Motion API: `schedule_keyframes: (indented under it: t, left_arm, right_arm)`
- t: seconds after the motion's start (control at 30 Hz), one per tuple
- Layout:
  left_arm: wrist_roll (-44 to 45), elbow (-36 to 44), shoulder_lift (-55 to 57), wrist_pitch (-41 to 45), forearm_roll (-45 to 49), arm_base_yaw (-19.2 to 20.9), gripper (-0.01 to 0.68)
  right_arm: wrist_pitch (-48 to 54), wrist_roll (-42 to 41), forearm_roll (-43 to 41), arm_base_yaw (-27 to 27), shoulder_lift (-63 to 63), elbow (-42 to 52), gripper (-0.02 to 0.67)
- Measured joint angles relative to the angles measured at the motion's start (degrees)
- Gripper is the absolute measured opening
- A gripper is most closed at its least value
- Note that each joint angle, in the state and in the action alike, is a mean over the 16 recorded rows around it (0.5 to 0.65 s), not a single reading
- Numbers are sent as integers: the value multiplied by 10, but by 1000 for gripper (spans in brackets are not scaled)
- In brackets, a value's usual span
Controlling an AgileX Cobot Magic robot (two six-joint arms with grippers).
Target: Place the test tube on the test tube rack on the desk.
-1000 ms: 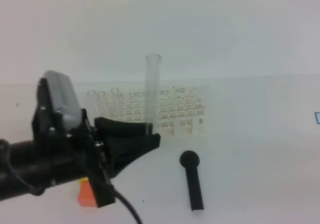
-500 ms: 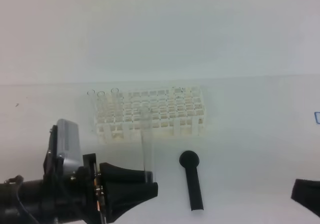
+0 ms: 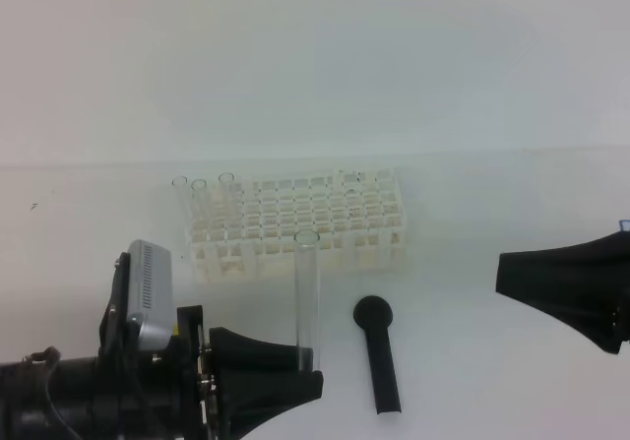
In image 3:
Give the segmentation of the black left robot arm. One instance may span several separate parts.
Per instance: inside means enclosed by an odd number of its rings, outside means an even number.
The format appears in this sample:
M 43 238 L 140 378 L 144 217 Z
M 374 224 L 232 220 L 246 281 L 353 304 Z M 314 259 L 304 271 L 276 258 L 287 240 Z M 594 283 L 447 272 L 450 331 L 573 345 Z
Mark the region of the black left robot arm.
M 2 437 L 240 439 L 321 397 L 310 348 L 205 330 L 172 295 L 168 254 L 123 252 L 96 356 L 48 347 L 2 366 Z

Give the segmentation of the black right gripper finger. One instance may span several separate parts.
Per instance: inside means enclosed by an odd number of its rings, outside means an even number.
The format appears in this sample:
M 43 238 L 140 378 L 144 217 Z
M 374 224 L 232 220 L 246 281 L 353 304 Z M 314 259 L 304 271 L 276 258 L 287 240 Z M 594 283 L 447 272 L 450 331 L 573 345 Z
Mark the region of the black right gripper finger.
M 555 249 L 503 253 L 495 291 L 618 354 L 629 341 L 629 233 Z

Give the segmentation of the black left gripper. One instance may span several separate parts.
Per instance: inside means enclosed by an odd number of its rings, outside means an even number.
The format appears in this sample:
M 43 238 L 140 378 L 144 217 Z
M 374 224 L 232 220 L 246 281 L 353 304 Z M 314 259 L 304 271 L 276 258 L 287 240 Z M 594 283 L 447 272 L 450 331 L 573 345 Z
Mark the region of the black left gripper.
M 125 251 L 116 260 L 99 325 L 97 434 L 101 439 L 206 439 L 203 310 L 174 302 L 176 323 L 166 349 L 140 351 L 138 330 L 126 322 L 129 265 Z M 324 377 L 313 371 L 312 348 L 263 342 L 224 327 L 209 330 L 209 344 L 215 369 L 260 370 L 219 375 L 218 439 L 243 439 L 272 418 L 322 397 Z

